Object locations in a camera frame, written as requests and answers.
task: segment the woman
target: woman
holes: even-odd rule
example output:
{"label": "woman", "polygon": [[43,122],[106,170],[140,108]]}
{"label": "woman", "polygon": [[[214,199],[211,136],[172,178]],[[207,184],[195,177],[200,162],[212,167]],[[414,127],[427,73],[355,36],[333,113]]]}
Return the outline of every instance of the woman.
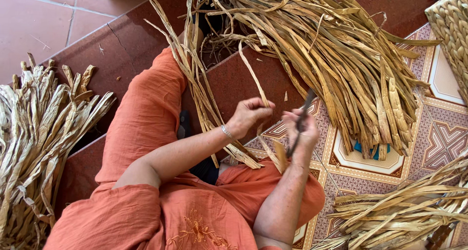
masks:
{"label": "woman", "polygon": [[[275,104],[241,101],[224,128],[177,140],[186,85],[169,48],[132,80],[106,136],[100,186],[67,206],[45,249],[291,249],[296,228],[325,201],[308,170],[314,118],[307,116],[283,175],[266,158],[261,169],[222,164],[210,184],[188,170],[244,137]],[[300,114],[282,116],[290,145]]]}

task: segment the blue cloth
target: blue cloth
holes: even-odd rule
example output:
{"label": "blue cloth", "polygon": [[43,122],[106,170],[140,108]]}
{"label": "blue cloth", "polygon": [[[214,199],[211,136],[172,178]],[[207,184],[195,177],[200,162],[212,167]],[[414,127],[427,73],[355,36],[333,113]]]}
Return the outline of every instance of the blue cloth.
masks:
{"label": "blue cloth", "polygon": [[[362,153],[362,146],[359,143],[359,141],[356,141],[356,144],[354,145],[354,149],[359,151],[360,153]],[[387,153],[389,153],[389,152],[390,152],[390,144],[387,144]],[[375,159],[376,161],[379,160],[379,146],[377,146],[377,152],[375,152],[375,155],[374,155],[373,159]]]}

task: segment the bracelet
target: bracelet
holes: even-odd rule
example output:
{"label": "bracelet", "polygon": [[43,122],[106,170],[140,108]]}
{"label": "bracelet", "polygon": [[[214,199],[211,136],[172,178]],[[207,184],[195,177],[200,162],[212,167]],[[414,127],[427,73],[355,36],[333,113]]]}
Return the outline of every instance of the bracelet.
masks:
{"label": "bracelet", "polygon": [[232,134],[227,131],[226,127],[224,125],[221,125],[221,130],[226,134],[228,137],[230,137],[233,141],[236,141],[236,139],[232,136]]}

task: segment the dried plant fiber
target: dried plant fiber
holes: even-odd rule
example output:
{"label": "dried plant fiber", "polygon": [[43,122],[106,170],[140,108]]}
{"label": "dried plant fiber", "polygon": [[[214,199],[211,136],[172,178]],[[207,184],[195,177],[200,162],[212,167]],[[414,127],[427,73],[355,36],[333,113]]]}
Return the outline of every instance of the dried plant fiber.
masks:
{"label": "dried plant fiber", "polygon": [[58,85],[49,67],[21,62],[13,88],[0,86],[0,246],[38,249],[55,224],[54,204],[68,153],[116,100],[86,89],[94,66]]}
{"label": "dried plant fiber", "polygon": [[[448,181],[456,181],[448,186]],[[440,226],[468,222],[468,149],[434,173],[387,194],[347,195],[335,199],[336,213],[346,220],[345,236],[328,239],[313,249],[396,250],[425,240]]]}
{"label": "dried plant fiber", "polygon": [[427,8],[427,19],[457,80],[460,96],[468,104],[468,0],[439,0]]}
{"label": "dried plant fiber", "polygon": [[[198,10],[208,1],[212,2],[212,10]],[[307,91],[299,79],[324,101],[346,151],[353,151],[351,140],[357,139],[366,159],[372,157],[370,149],[376,150],[379,144],[382,150],[390,144],[400,155],[409,153],[408,146],[413,141],[410,129],[418,108],[413,89],[427,88],[429,84],[419,81],[403,60],[403,55],[414,58],[418,54],[398,49],[394,43],[436,45],[440,41],[395,37],[383,31],[382,25],[377,26],[354,0],[187,0],[185,16],[189,17],[185,21],[184,42],[179,43],[157,0],[150,2],[168,34],[153,26],[166,35],[174,57],[189,79],[204,131],[223,121],[195,49],[196,37],[201,34],[193,33],[191,24],[197,25],[200,13],[207,17],[221,14],[225,17],[222,31],[212,30],[202,51],[207,44],[212,50],[236,51],[239,42],[243,42],[264,55],[278,58],[304,99]],[[237,26],[244,34],[234,33]],[[300,78],[291,72],[291,65]],[[254,75],[252,78],[259,87]],[[226,149],[237,160],[258,168],[258,164],[249,161],[253,156],[233,152],[232,146]],[[238,145],[235,147],[245,152]],[[379,160],[385,160],[386,154],[379,152]]]}

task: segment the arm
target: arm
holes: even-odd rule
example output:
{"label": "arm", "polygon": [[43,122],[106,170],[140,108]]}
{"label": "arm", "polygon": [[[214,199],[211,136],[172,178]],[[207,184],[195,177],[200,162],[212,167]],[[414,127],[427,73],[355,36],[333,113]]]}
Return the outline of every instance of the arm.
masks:
{"label": "arm", "polygon": [[[302,110],[284,112],[282,119],[292,142],[297,139],[296,121]],[[291,249],[296,230],[302,194],[309,173],[309,162],[313,147],[318,139],[315,119],[308,115],[304,121],[306,130],[301,133],[293,153],[290,166],[286,169],[273,192],[263,202],[255,219],[253,233],[259,248],[277,246]]]}
{"label": "arm", "polygon": [[[270,106],[270,108],[264,107],[258,97],[241,101],[225,127],[234,138],[243,138],[256,121],[272,115],[275,104],[270,102]],[[130,164],[113,189],[142,183],[158,188],[231,142],[232,139],[217,127],[169,143]]]}

